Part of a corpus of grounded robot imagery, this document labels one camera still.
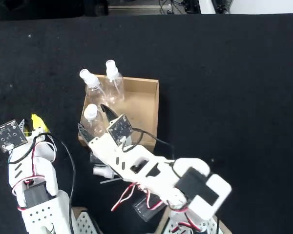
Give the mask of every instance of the black table surface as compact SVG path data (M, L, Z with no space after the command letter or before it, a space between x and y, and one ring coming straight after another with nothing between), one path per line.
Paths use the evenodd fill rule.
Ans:
M158 137L231 184L217 214L233 233L293 231L293 15L0 22L0 124L41 116L75 159L73 205L87 207L106 234L152 232L160 215L149 223L136 215L139 192L110 212L127 183L100 185L77 140L78 73L104 74L107 59L126 76L159 79ZM0 233L25 233L6 160L0 152ZM55 168L69 192L63 150Z

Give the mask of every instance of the clear plastic bottle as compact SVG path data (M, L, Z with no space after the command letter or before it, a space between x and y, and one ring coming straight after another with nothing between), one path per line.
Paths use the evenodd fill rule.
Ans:
M100 104L107 104L106 94L101 87L99 79L87 69L82 69L79 72L79 76L86 83L86 103L93 103L97 106Z
M104 89L107 96L108 104L117 105L125 99L124 78L118 72L114 60L106 62L106 76L104 82Z
M95 104L86 107L81 124L94 137L101 137L105 132L103 117Z

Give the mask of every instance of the cardboard piece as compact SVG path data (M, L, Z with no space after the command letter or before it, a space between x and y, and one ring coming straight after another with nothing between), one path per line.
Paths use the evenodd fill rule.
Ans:
M102 75L96 75L100 81ZM126 114L131 125L143 129L152 135L157 135L158 103L159 103L159 81L155 79L142 79L124 77L125 102L121 106L111 107L118 115ZM84 100L84 108L89 103ZM140 133L132 134L132 141L136 142ZM83 146L85 143L78 137ZM144 134L141 145L149 151L153 151L156 141Z

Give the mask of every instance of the yellow object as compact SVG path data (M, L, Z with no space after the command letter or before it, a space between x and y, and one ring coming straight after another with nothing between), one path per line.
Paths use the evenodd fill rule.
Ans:
M31 114L31 120L33 121L33 128L38 129L39 127L42 127L42 129L45 132L49 132L48 127L45 125L43 120L36 114Z

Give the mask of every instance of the white bottle cap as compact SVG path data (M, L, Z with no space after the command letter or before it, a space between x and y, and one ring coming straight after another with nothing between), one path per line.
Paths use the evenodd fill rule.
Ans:
M98 114L98 107L95 104L89 104L84 110L84 117L87 120L94 120Z
M115 80L118 78L118 69L114 60L108 60L106 63L106 76L109 80Z
M89 88L97 87L100 85L99 79L96 77L96 75L92 74L87 69L82 69L79 72L79 76L84 80Z

